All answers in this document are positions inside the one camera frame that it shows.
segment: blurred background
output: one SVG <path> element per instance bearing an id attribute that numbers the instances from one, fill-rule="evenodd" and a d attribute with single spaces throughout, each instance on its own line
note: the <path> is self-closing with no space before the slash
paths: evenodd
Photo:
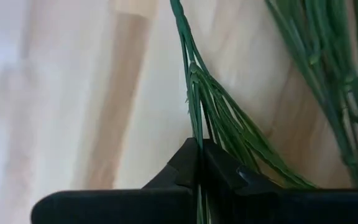
<path id="1" fill-rule="evenodd" d="M 182 0 L 210 72 L 288 164 L 348 187 L 331 129 L 259 0 Z M 191 136 L 167 0 L 0 0 L 0 223 L 67 189 L 142 187 Z"/>

